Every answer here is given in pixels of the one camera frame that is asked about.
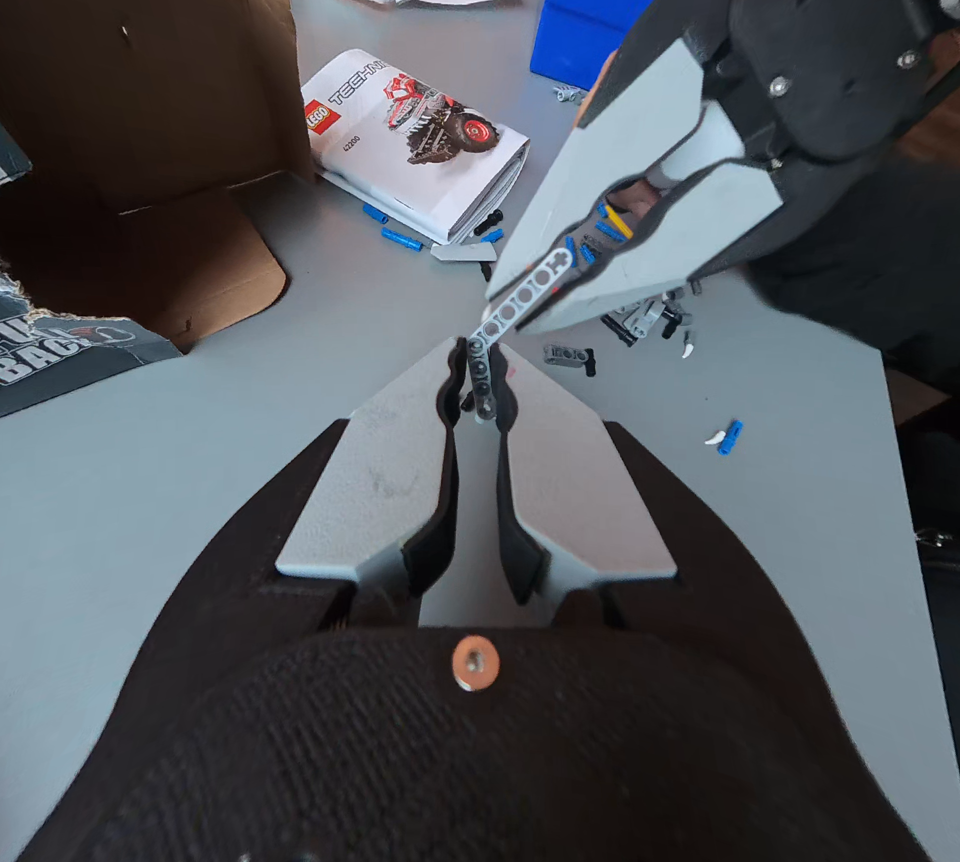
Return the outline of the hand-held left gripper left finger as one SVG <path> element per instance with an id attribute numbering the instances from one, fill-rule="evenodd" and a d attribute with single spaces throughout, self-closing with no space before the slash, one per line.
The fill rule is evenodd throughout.
<path id="1" fill-rule="evenodd" d="M 450 563 L 460 339 L 450 337 L 361 403 L 275 559 L 286 577 L 419 596 Z"/>

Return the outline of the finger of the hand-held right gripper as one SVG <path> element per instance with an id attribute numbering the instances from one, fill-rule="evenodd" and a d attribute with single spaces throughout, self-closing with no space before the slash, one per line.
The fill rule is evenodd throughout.
<path id="1" fill-rule="evenodd" d="M 544 332 L 589 321 L 686 283 L 703 265 L 777 210 L 783 201 L 763 169 L 724 161 L 682 185 L 646 216 L 647 237 L 572 280 L 521 319 L 517 332 Z"/>
<path id="2" fill-rule="evenodd" d="M 499 252 L 489 301 L 539 264 L 607 191 L 697 130 L 702 84 L 702 65 L 677 39 L 603 109 L 583 114 Z"/>

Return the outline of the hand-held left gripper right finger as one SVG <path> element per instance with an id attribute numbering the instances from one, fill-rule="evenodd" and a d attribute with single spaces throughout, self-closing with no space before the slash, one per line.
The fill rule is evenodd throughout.
<path id="1" fill-rule="evenodd" d="M 677 564 L 606 424 L 495 345 L 500 561 L 517 604 L 673 579 Z"/>

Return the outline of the dark grey lego beam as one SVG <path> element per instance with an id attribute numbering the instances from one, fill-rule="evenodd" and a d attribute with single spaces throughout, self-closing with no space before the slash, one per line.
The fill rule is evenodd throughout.
<path id="1" fill-rule="evenodd" d="M 466 364 L 473 394 L 473 410 L 478 422 L 492 422 L 498 412 L 489 350 L 489 344 L 481 336 L 474 334 L 466 340 Z"/>

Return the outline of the light grey lego beam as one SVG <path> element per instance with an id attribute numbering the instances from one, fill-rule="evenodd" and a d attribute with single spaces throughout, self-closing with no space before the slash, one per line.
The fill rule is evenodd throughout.
<path id="1" fill-rule="evenodd" d="M 573 256 L 568 248 L 556 248 L 539 266 L 521 278 L 515 288 L 507 291 L 501 302 L 488 305 L 479 327 L 466 341 L 468 356 L 478 357 L 486 353 L 509 328 L 559 287 L 572 263 Z"/>

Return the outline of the cluster of small lego pieces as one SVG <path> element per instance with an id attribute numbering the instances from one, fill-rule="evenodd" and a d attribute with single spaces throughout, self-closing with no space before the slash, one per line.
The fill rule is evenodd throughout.
<path id="1" fill-rule="evenodd" d="M 608 198 L 602 200 L 594 209 L 593 232 L 583 232 L 578 243 L 578 259 L 582 268 L 599 261 L 601 245 L 616 247 L 636 242 L 642 234 L 641 220 L 628 208 L 618 208 Z M 692 328 L 693 314 L 685 298 L 701 294 L 701 283 L 693 280 L 615 308 L 603 314 L 601 322 L 629 347 L 650 336 L 656 327 L 660 327 L 662 339 L 669 340 L 680 333 L 683 342 L 686 331 L 695 333 Z"/>

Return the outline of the white lego instruction booklet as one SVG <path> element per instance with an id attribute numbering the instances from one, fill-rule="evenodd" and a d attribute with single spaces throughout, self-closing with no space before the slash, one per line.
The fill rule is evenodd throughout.
<path id="1" fill-rule="evenodd" d="M 529 152 L 527 136 L 363 49 L 300 91 L 318 172 L 435 243 L 471 238 Z"/>

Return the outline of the opened cardboard lego set box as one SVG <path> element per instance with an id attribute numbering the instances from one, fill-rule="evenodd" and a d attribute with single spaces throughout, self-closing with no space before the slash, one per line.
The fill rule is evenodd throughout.
<path id="1" fill-rule="evenodd" d="M 6 417 L 271 306 L 234 187 L 314 171 L 290 0 L 1 2 Z"/>

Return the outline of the grey beam with black pin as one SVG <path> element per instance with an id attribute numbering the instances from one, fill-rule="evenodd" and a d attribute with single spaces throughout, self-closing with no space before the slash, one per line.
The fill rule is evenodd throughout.
<path id="1" fill-rule="evenodd" d="M 586 377 L 596 376 L 596 359 L 594 350 L 590 348 L 577 349 L 549 343 L 543 347 L 543 362 L 554 367 L 583 369 Z"/>

